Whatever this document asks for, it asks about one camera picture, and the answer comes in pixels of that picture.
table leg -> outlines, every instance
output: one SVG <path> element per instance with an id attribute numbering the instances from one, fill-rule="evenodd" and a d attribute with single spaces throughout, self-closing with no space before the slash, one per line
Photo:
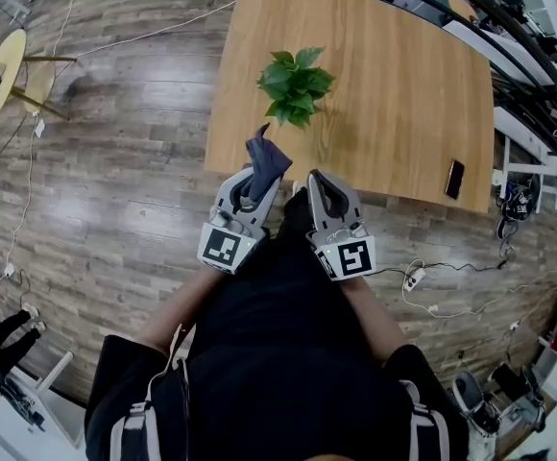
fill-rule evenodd
<path id="1" fill-rule="evenodd" d="M 45 109 L 49 112 L 52 112 L 54 115 L 58 116 L 61 119 L 64 119 L 65 121 L 69 121 L 69 117 L 65 116 L 62 112 L 54 109 L 53 107 L 51 107 L 50 105 L 44 103 L 41 104 L 38 101 L 36 101 L 35 99 L 31 99 L 29 96 L 27 96 L 24 92 L 24 90 L 22 90 L 21 88 L 18 87 L 13 87 L 12 88 L 12 92 L 11 92 L 12 96 L 20 99 L 21 101 L 24 101 L 25 103 L 29 103 L 32 104 L 40 109 Z"/>
<path id="2" fill-rule="evenodd" d="M 23 61 L 77 61 L 71 57 L 25 57 Z"/>

power strip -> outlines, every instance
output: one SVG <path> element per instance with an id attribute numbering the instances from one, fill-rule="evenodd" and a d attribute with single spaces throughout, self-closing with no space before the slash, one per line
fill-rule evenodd
<path id="1" fill-rule="evenodd" d="M 404 290 L 406 290 L 407 292 L 410 292 L 424 277 L 424 268 L 418 268 L 406 278 L 404 284 L 402 285 L 402 288 L 404 288 Z"/>

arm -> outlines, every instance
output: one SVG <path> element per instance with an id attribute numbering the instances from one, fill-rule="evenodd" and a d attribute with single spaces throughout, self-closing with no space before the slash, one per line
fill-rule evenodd
<path id="1" fill-rule="evenodd" d="M 387 360 L 397 349 L 406 345 L 400 326 L 362 277 L 340 282 L 341 290 L 351 304 L 366 339 L 379 360 Z"/>
<path id="2" fill-rule="evenodd" d="M 136 341 L 165 355 L 179 325 L 189 331 L 195 323 L 195 314 L 204 299 L 223 279 L 224 273 L 204 266 L 179 288 L 171 299 L 163 303 L 138 334 Z"/>

sticker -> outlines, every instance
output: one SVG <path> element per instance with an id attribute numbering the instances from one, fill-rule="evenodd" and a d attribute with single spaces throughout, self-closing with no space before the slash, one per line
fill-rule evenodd
<path id="1" fill-rule="evenodd" d="M 41 134 L 44 132 L 44 128 L 46 128 L 46 124 L 44 123 L 43 119 L 40 119 L 37 122 L 37 126 L 36 126 L 36 135 L 37 138 L 41 138 Z"/>
<path id="2" fill-rule="evenodd" d="M 236 257 L 239 244 L 239 237 L 213 229 L 204 249 L 204 257 L 217 263 L 231 266 Z"/>
<path id="3" fill-rule="evenodd" d="M 334 273 L 334 270 L 332 269 L 332 265 L 330 265 L 329 261 L 327 261 L 327 258 L 326 258 L 326 255 L 324 255 L 324 252 L 323 251 L 318 252 L 317 257 L 321 261 L 321 264 L 324 265 L 324 269 L 326 270 L 326 273 L 328 274 L 328 276 L 331 279 L 335 279 L 336 274 Z"/>
<path id="4" fill-rule="evenodd" d="M 340 264 L 345 277 L 356 273 L 368 272 L 373 268 L 366 242 L 351 242 L 350 244 L 339 246 L 338 254 L 340 255 Z"/>

white strap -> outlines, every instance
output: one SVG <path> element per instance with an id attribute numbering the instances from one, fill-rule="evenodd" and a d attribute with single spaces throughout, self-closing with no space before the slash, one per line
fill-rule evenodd
<path id="1" fill-rule="evenodd" d="M 182 325 L 179 325 L 178 329 L 176 330 L 176 333 L 174 333 L 174 337 L 172 338 L 172 343 L 170 344 L 170 358 L 168 359 L 167 364 L 165 365 L 165 369 L 163 369 L 163 371 L 161 371 L 156 376 L 153 376 L 153 378 L 149 381 L 148 386 L 146 388 L 145 401 L 151 400 L 151 387 L 153 386 L 153 381 L 158 377 L 164 377 L 167 374 L 167 372 L 170 369 L 172 369 L 172 362 L 174 361 L 174 355 L 176 355 L 176 352 L 178 350 L 176 348 L 176 343 L 178 342 L 179 337 L 181 336 L 181 331 L 182 331 Z"/>
<path id="2" fill-rule="evenodd" d="M 121 446 L 123 442 L 123 428 L 125 426 L 125 418 L 119 420 L 109 436 L 109 461 L 121 461 Z"/>
<path id="3" fill-rule="evenodd" d="M 439 449 L 441 461 L 449 461 L 449 431 L 445 418 L 436 410 L 430 410 L 439 431 Z"/>
<path id="4" fill-rule="evenodd" d="M 157 415 L 155 414 L 155 408 L 153 406 L 146 410 L 146 443 L 148 446 L 149 461 L 161 461 L 159 436 L 157 432 Z"/>

